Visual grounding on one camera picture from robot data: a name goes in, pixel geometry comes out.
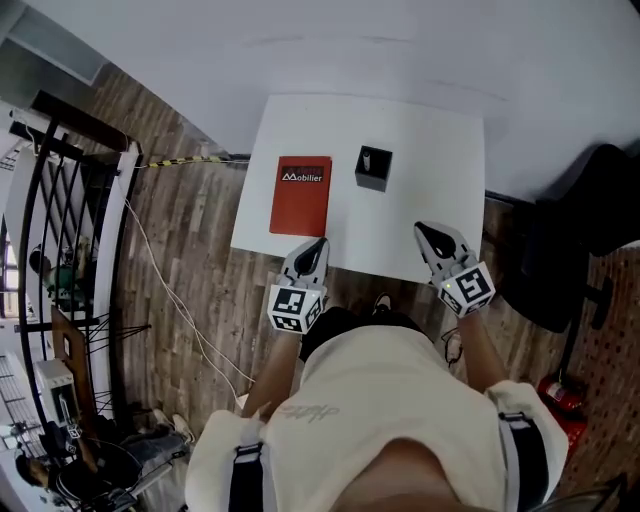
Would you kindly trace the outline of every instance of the black strap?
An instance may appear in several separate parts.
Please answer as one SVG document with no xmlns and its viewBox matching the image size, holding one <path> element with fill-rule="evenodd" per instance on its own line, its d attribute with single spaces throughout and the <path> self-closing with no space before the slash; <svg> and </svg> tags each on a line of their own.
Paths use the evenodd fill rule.
<svg viewBox="0 0 640 512">
<path fill-rule="evenodd" d="M 500 413 L 500 419 L 513 436 L 519 474 L 518 512 L 526 512 L 544 502 L 549 489 L 549 467 L 542 434 L 535 422 L 523 413 Z M 508 478 L 513 478 L 513 468 L 508 467 Z"/>
<path fill-rule="evenodd" d="M 236 448 L 229 512 L 263 512 L 261 453 L 262 443 Z"/>
</svg>

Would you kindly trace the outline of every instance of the black box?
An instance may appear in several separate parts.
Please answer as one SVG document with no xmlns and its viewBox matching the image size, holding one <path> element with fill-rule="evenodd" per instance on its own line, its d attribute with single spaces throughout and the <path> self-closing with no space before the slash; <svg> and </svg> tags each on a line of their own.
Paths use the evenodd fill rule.
<svg viewBox="0 0 640 512">
<path fill-rule="evenodd" d="M 365 161 L 369 160 L 369 170 L 367 171 Z M 387 190 L 387 178 L 391 167 L 391 151 L 384 149 L 362 146 L 358 163 L 356 164 L 356 183 L 359 187 L 370 188 L 378 192 Z"/>
</svg>

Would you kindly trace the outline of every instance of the white t-shirt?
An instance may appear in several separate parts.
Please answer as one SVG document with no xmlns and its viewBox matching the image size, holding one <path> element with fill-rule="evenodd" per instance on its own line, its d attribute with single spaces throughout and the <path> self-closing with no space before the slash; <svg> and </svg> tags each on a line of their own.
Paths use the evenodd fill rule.
<svg viewBox="0 0 640 512">
<path fill-rule="evenodd" d="M 503 381 L 478 393 L 448 372 L 428 338 L 404 327 L 367 326 L 337 336 L 309 357 L 300 390 L 261 430 L 277 510 L 328 511 L 398 438 L 421 442 L 438 457 L 462 503 L 503 510 L 498 411 L 522 411 L 536 421 L 553 489 L 568 441 L 529 384 Z M 227 512 L 230 460 L 248 421 L 228 411 L 211 415 L 189 463 L 190 510 Z"/>
</svg>

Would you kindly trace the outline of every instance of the white cable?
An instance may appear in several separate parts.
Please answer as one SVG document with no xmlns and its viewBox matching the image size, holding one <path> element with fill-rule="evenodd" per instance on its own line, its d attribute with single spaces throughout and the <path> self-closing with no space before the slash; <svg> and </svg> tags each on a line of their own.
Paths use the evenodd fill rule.
<svg viewBox="0 0 640 512">
<path fill-rule="evenodd" d="M 31 133 L 31 129 L 29 128 L 29 123 L 27 123 L 26 119 L 22 116 L 21 110 L 19 108 L 14 108 L 9 113 L 10 117 L 13 117 L 16 121 L 21 121 L 24 124 L 25 129 L 27 130 L 27 134 L 31 137 L 31 142 L 33 145 L 31 146 L 31 151 L 33 152 L 33 156 L 38 158 L 38 152 L 36 151 L 36 138 Z"/>
<path fill-rule="evenodd" d="M 147 245 L 147 249 L 149 251 L 149 256 L 151 258 L 151 264 L 153 265 L 153 268 L 156 271 L 156 274 L 158 274 L 158 277 L 160 278 L 160 282 L 162 283 L 162 286 L 164 287 L 165 291 L 167 292 L 167 295 L 169 296 L 169 298 L 171 299 L 171 302 L 173 302 L 174 306 L 178 310 L 178 313 L 180 313 L 180 316 L 195 331 L 196 339 L 198 340 L 198 344 L 200 345 L 200 350 L 202 351 L 202 355 L 207 360 L 207 362 L 213 367 L 213 369 L 216 370 L 222 376 L 222 378 L 225 380 L 225 382 L 229 385 L 229 387 L 231 388 L 231 392 L 233 393 L 233 396 L 234 396 L 234 398 L 235 398 L 235 400 L 237 402 L 238 401 L 238 394 L 237 394 L 235 388 L 233 387 L 233 384 L 231 383 L 229 378 L 224 374 L 224 372 L 222 370 L 220 370 L 220 368 L 218 368 L 213 363 L 213 361 L 211 361 L 211 359 L 209 359 L 207 357 L 207 354 L 205 353 L 204 346 L 202 345 L 202 341 L 201 340 L 203 340 L 207 345 L 209 345 L 216 353 L 218 353 L 225 361 L 227 361 L 245 379 L 247 379 L 250 382 L 255 382 L 255 380 L 253 380 L 246 373 L 244 373 L 240 368 L 238 368 L 233 363 L 233 361 L 231 361 L 231 359 L 229 359 L 227 356 L 225 356 L 215 345 L 213 345 L 209 340 L 207 340 L 207 338 L 196 327 L 195 321 L 193 320 L 193 316 L 189 312 L 189 309 L 187 308 L 187 306 L 184 304 L 182 299 L 180 297 L 178 297 L 178 295 L 169 287 L 169 285 L 166 283 L 166 281 L 162 277 L 162 272 L 158 268 L 158 264 L 156 263 L 155 257 L 153 255 L 153 250 L 151 249 L 151 243 L 149 242 L 149 238 L 148 238 L 146 232 L 144 231 L 144 228 L 142 227 L 142 223 L 140 222 L 140 218 L 138 217 L 136 212 L 133 210 L 133 207 L 131 206 L 131 203 L 129 202 L 129 200 L 126 198 L 126 196 L 124 194 L 124 191 L 122 190 L 122 186 L 120 185 L 119 178 L 116 178 L 116 180 L 118 181 L 118 189 L 120 190 L 120 194 L 122 195 L 122 199 L 124 200 L 124 204 L 129 209 L 129 211 L 131 212 L 131 215 L 133 216 L 134 220 L 136 221 L 136 224 L 138 225 L 138 228 L 140 228 L 140 233 L 142 234 L 142 237 L 144 238 L 144 241 L 145 241 L 145 243 Z"/>
</svg>

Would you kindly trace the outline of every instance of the black office chair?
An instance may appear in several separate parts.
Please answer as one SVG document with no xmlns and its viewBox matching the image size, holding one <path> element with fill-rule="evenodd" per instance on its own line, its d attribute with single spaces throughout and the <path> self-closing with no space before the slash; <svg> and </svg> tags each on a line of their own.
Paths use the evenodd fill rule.
<svg viewBox="0 0 640 512">
<path fill-rule="evenodd" d="M 606 278 L 601 289 L 587 284 L 589 257 L 640 239 L 638 164 L 619 148 L 601 145 L 562 199 L 536 204 L 524 251 L 502 282 L 511 307 L 561 333 L 572 320 L 579 322 L 586 297 L 597 304 L 592 327 L 602 327 L 613 282 Z"/>
</svg>

